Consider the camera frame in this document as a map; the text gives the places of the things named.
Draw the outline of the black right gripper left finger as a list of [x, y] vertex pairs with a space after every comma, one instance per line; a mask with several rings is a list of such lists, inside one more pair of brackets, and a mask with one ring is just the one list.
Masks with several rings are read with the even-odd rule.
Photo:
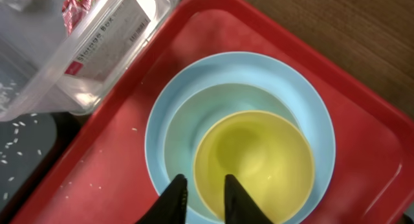
[[188, 180], [178, 174], [136, 224], [185, 224]]

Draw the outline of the light blue small bowl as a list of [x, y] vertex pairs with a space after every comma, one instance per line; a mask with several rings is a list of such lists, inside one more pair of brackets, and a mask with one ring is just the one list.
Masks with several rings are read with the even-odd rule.
[[220, 84], [203, 89], [185, 100], [173, 114], [164, 140], [164, 162], [172, 179], [188, 179], [190, 208], [210, 223], [220, 221], [205, 207], [195, 190], [193, 160], [204, 134], [220, 119], [238, 111], [263, 110], [275, 113], [298, 127], [290, 109], [267, 90], [247, 84]]

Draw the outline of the clear plastic storage box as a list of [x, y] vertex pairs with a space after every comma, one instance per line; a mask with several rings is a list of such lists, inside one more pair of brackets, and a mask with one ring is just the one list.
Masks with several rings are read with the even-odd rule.
[[1, 120], [96, 109], [179, 0], [97, 0], [70, 35], [65, 0], [1, 0]]

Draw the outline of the rice and peanut waste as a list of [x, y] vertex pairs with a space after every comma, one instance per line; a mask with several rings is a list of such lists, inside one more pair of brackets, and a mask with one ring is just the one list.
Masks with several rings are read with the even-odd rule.
[[1, 205], [17, 196], [51, 149], [56, 130], [46, 114], [1, 122]]

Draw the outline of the light blue plate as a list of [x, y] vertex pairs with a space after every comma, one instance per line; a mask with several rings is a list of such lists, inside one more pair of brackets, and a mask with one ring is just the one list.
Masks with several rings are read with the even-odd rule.
[[[173, 114], [189, 97], [220, 84], [247, 84], [267, 90], [296, 117], [315, 158], [316, 180], [301, 210], [290, 219], [303, 221], [322, 200], [333, 174], [336, 142], [330, 114], [315, 88], [298, 71], [269, 56], [253, 52], [225, 52], [198, 60], [181, 70], [163, 88], [147, 122], [145, 158], [158, 193], [169, 185], [164, 140]], [[188, 223], [210, 223], [188, 207]]]

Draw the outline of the red plastic tray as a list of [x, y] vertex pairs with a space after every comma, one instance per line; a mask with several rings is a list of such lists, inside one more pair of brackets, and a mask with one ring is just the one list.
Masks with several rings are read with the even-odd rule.
[[413, 121], [243, 0], [184, 0], [14, 217], [14, 223], [134, 223], [156, 201], [144, 128], [192, 62], [260, 52], [300, 72], [332, 118], [332, 181], [307, 223], [391, 223], [413, 201]]

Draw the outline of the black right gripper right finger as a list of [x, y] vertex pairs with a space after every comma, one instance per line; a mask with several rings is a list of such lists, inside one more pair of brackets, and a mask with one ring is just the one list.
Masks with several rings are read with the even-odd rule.
[[224, 222], [226, 224], [272, 224], [232, 174], [225, 176]]

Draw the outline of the black waste bin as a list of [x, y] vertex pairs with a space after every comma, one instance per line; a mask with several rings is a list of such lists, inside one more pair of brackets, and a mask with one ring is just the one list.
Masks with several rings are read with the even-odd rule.
[[32, 113], [1, 123], [1, 223], [13, 218], [80, 128], [68, 112]]

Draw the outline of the yellow cup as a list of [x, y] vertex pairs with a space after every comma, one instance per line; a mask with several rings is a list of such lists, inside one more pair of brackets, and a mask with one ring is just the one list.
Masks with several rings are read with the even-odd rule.
[[303, 133], [268, 111], [239, 111], [216, 122], [199, 142], [193, 180], [204, 205], [224, 219], [224, 180], [234, 175], [273, 223], [304, 206], [316, 177]]

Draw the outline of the red strawberry cake wrapper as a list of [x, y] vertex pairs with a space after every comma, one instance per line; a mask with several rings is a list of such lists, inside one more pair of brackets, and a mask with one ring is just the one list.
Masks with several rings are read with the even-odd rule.
[[97, 0], [65, 0], [61, 9], [67, 35], [88, 14]]

